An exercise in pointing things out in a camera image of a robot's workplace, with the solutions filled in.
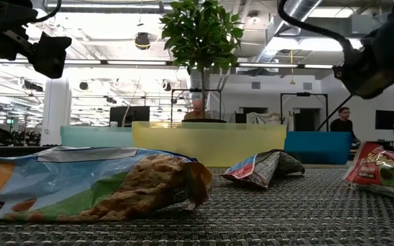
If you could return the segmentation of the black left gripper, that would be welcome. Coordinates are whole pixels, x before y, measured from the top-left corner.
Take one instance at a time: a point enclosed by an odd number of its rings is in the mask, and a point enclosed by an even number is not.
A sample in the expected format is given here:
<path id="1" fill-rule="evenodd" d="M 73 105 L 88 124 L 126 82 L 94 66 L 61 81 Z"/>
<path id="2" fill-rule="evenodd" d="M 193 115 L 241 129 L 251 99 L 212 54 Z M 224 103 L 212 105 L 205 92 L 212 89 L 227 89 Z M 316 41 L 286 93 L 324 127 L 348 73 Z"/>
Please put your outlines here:
<path id="1" fill-rule="evenodd" d="M 36 20 L 38 12 L 30 0 L 0 0 L 0 58 L 14 61 L 18 54 L 28 57 L 32 44 L 24 26 Z"/>

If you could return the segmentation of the red and green snack bag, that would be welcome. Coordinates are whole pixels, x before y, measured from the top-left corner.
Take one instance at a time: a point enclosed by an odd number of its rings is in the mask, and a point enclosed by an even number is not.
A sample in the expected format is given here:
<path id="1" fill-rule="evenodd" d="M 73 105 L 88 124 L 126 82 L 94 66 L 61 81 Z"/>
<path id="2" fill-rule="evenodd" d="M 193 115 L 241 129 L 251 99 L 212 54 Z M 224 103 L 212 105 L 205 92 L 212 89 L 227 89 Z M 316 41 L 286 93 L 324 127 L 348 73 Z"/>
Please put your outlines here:
<path id="1" fill-rule="evenodd" d="M 343 182 L 350 188 L 394 197 L 394 151 L 376 143 L 364 143 Z"/>

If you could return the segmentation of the light blue granola bar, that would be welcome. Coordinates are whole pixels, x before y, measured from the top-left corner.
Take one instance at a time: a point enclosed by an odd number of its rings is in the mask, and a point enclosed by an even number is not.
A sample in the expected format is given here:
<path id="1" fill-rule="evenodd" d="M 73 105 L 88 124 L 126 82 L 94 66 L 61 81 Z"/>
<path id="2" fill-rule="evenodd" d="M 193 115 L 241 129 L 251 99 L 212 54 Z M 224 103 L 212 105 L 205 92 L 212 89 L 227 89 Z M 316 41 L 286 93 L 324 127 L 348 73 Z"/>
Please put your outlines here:
<path id="1" fill-rule="evenodd" d="M 252 187 L 268 188 L 276 178 L 291 174 L 304 175 L 305 167 L 295 155 L 273 149 L 260 152 L 228 168 L 221 177 Z"/>

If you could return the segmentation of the person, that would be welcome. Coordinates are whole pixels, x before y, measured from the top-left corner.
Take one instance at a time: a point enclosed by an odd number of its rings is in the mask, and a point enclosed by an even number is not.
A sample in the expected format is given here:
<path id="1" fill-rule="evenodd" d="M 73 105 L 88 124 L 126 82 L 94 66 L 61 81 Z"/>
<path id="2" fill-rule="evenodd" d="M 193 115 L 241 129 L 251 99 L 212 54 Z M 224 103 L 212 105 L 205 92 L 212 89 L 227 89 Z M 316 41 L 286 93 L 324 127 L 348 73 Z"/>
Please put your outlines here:
<path id="1" fill-rule="evenodd" d="M 196 99 L 192 102 L 192 110 L 187 112 L 184 120 L 195 120 L 206 118 L 206 112 L 202 99 Z"/>
<path id="2" fill-rule="evenodd" d="M 359 143 L 360 140 L 355 136 L 353 122 L 349 119 L 350 109 L 342 107 L 338 110 L 339 117 L 330 124 L 331 132 L 348 132 L 352 136 L 353 143 Z"/>

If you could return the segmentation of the white column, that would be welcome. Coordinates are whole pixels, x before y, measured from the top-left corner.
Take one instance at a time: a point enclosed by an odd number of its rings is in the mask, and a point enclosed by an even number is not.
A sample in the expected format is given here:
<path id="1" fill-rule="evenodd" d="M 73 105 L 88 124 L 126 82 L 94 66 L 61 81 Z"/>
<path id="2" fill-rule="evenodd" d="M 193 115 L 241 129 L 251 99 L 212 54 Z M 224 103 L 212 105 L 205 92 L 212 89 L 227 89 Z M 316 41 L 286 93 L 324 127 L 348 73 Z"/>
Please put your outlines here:
<path id="1" fill-rule="evenodd" d="M 42 116 L 42 146 L 61 145 L 61 127 L 70 124 L 72 91 L 70 81 L 62 76 L 45 83 L 44 112 Z"/>

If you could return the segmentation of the blue plastic bin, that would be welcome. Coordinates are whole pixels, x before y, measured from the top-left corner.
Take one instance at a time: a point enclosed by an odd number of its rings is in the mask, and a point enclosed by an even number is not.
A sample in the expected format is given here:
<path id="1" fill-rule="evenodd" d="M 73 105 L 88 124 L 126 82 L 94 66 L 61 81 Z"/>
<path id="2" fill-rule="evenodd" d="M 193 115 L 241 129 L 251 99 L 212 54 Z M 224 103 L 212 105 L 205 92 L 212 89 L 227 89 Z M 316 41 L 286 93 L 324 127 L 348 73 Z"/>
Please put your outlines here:
<path id="1" fill-rule="evenodd" d="M 351 147 L 347 132 L 289 131 L 285 139 L 285 151 L 306 164 L 345 165 Z"/>

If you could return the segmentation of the black ceiling fixture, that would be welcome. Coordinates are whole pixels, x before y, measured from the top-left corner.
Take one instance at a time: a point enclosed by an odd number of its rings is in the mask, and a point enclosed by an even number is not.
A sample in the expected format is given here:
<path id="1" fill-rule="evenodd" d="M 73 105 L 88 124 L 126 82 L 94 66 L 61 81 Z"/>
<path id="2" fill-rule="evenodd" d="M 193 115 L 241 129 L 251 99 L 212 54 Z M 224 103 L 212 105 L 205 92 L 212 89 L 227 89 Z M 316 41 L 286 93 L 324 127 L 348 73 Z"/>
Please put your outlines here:
<path id="1" fill-rule="evenodd" d="M 135 37 L 134 43 L 139 50 L 148 50 L 150 48 L 150 40 L 148 33 L 139 32 Z"/>

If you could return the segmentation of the teal translucent plastic bin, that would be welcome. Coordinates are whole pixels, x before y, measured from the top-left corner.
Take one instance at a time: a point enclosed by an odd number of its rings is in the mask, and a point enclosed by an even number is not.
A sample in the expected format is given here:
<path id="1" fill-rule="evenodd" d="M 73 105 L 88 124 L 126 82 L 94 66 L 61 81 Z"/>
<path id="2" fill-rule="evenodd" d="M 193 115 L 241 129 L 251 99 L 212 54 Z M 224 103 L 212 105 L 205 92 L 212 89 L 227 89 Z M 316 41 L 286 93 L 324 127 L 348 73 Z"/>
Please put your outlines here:
<path id="1" fill-rule="evenodd" d="M 131 128 L 62 126 L 63 146 L 68 147 L 134 147 Z"/>

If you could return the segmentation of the white cloth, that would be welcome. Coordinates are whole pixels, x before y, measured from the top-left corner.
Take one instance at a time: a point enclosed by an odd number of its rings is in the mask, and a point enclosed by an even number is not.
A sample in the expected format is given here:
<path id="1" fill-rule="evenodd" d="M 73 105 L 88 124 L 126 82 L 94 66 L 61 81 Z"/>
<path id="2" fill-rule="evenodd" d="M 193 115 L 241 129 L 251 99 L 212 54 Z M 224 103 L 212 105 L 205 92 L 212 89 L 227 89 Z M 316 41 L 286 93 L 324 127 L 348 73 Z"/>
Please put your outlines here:
<path id="1" fill-rule="evenodd" d="M 247 113 L 247 124 L 280 124 L 279 113 Z"/>

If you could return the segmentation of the green potted plant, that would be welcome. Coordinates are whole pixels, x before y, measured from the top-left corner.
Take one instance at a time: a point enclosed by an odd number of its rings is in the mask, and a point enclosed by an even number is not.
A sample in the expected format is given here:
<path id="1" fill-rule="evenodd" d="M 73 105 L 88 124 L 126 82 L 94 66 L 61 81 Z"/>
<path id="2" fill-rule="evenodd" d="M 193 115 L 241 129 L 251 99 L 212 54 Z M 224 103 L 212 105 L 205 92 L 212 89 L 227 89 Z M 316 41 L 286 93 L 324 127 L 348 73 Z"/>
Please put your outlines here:
<path id="1" fill-rule="evenodd" d="M 228 12 L 218 0 L 175 0 L 171 12 L 159 20 L 164 49 L 173 54 L 172 63 L 184 67 L 188 74 L 200 74 L 202 96 L 199 116 L 207 117 L 205 72 L 214 68 L 227 71 L 237 63 L 235 50 L 241 47 L 244 30 L 238 14 Z"/>

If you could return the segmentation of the yellow translucent plastic bin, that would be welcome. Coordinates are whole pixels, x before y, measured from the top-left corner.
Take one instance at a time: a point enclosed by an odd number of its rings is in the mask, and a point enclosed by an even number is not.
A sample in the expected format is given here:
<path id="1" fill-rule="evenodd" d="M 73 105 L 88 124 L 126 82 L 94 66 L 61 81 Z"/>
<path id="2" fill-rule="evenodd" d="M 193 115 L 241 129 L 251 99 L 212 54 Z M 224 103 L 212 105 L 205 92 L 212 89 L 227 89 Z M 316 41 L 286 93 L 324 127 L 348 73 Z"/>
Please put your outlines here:
<path id="1" fill-rule="evenodd" d="M 283 149 L 283 124 L 133 122 L 137 148 L 164 150 L 197 159 L 207 167 L 231 167 L 260 152 Z"/>

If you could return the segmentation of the grey woven placemat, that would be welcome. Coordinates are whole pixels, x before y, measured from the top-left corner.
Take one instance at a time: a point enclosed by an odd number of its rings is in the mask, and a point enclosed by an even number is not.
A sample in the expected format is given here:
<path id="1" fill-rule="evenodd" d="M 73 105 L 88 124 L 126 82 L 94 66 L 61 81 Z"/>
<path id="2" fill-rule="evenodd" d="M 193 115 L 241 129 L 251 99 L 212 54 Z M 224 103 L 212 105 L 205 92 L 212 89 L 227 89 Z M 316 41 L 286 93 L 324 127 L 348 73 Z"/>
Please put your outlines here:
<path id="1" fill-rule="evenodd" d="M 196 210 L 177 204 L 129 221 L 0 222 L 0 246 L 394 245 L 394 199 L 348 188 L 344 173 L 308 169 L 265 190 L 217 178 Z"/>

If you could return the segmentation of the silver ventilation duct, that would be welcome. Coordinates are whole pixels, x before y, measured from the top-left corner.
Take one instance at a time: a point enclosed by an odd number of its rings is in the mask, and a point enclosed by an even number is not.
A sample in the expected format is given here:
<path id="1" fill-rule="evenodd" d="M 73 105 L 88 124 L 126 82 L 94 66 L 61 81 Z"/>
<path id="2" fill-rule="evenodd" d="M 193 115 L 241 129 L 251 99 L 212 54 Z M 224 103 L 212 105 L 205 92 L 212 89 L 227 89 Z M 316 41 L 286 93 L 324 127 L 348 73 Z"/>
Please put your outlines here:
<path id="1" fill-rule="evenodd" d="M 290 16 L 299 21 L 305 21 L 315 8 L 317 8 L 323 0 L 287 0 L 284 11 Z M 265 44 L 263 48 L 254 58 L 257 63 L 270 63 L 277 53 L 284 48 L 284 38 L 278 37 L 279 34 L 283 36 L 299 36 L 300 28 L 294 27 L 282 20 L 279 16 L 272 16 L 265 31 Z"/>

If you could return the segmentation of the black stand frame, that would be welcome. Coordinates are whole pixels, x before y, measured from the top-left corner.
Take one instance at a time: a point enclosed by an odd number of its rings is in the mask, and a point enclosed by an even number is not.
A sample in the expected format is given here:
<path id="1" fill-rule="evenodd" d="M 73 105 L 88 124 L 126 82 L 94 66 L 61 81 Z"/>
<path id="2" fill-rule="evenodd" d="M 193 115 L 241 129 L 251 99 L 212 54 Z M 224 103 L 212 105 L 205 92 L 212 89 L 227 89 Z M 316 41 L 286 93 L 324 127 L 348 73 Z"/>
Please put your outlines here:
<path id="1" fill-rule="evenodd" d="M 206 92 L 217 92 L 219 96 L 219 110 L 221 111 L 222 109 L 222 90 L 220 89 L 207 89 L 207 90 L 202 90 L 198 88 L 190 88 L 190 89 L 172 89 L 171 90 L 171 95 L 170 95 L 170 122 L 172 122 L 172 116 L 173 116 L 173 105 L 174 101 L 176 100 L 176 97 L 174 96 L 174 93 L 178 91 L 180 94 L 183 92 L 191 92 L 191 93 L 200 93 L 205 95 Z"/>
<path id="2" fill-rule="evenodd" d="M 326 126 L 326 131 L 330 130 L 330 126 L 329 126 L 329 119 L 328 117 L 330 116 L 329 114 L 329 104 L 328 104 L 328 94 L 322 94 L 322 93 L 310 93 L 310 92 L 296 92 L 296 93 L 290 93 L 290 92 L 285 92 L 285 93 L 280 93 L 279 96 L 279 100 L 280 100 L 280 123 L 284 123 L 286 120 L 286 117 L 284 116 L 284 111 L 283 111 L 283 97 L 284 96 L 297 96 L 297 97 L 310 97 L 310 96 L 314 96 L 316 97 L 316 99 L 318 100 L 319 96 L 323 96 L 325 101 L 324 101 L 324 105 L 325 105 L 325 114 L 326 114 L 326 118 L 325 120 L 318 126 L 318 128 L 316 129 L 316 131 L 320 131 L 321 128 L 325 125 Z"/>

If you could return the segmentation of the black metal table frame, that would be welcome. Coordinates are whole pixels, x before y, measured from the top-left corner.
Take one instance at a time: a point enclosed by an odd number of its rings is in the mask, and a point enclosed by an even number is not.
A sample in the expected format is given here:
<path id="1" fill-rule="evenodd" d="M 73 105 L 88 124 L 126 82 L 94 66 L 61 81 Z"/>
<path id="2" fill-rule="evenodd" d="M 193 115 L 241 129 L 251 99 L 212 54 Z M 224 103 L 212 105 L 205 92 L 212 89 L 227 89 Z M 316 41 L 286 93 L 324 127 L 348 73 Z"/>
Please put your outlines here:
<path id="1" fill-rule="evenodd" d="M 52 146 L 0 146 L 0 157 L 26 156 L 50 148 Z"/>

